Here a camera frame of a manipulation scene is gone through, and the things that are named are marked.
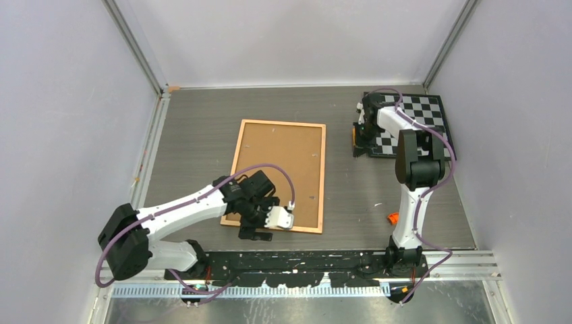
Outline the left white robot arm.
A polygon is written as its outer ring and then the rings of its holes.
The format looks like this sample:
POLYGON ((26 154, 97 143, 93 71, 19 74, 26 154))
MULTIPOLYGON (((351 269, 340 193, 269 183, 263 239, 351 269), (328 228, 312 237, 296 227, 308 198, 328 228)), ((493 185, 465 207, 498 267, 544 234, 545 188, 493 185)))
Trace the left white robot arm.
POLYGON ((98 236, 100 264, 106 263, 113 280, 122 281, 145 269, 172 269, 200 279, 207 269, 204 252, 195 240, 166 242, 164 237, 207 219, 238 214, 239 238, 270 241, 260 228, 293 226, 289 206, 275 196, 275 186, 261 170, 237 179, 222 176, 198 192, 162 205, 135 210, 118 206, 98 236))

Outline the orange tool handle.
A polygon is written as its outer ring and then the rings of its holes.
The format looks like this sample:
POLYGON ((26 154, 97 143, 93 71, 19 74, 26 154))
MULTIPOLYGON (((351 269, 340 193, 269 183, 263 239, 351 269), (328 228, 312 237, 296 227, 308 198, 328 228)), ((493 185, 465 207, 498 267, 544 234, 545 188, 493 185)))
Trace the orange tool handle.
POLYGON ((352 129, 351 129, 351 144, 352 144, 352 147, 353 147, 353 148, 355 148, 355 140, 356 140, 355 133, 356 133, 356 131, 355 131, 355 125, 352 125, 352 129))

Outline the wooden picture frame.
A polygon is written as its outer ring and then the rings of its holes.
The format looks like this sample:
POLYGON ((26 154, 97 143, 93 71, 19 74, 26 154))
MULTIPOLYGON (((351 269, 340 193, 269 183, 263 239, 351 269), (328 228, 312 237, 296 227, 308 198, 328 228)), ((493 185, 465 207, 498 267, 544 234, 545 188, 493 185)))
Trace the wooden picture frame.
POLYGON ((292 231, 321 234, 324 223, 326 126, 292 121, 241 121, 231 173, 270 163, 295 188, 292 231))

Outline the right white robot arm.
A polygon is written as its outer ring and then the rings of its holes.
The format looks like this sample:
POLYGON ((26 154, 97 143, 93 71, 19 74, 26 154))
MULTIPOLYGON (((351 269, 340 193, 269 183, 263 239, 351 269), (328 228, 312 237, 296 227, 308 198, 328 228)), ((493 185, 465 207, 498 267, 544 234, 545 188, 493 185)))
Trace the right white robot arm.
POLYGON ((424 214, 431 189, 445 175, 445 144, 436 128, 419 124, 402 110, 400 101, 387 102, 379 92, 365 92, 356 111, 353 156, 365 155, 376 146, 379 133, 388 133, 397 140, 395 176, 401 185, 399 216, 384 256, 377 265, 365 265, 363 271, 382 269, 402 277, 422 264, 424 214))

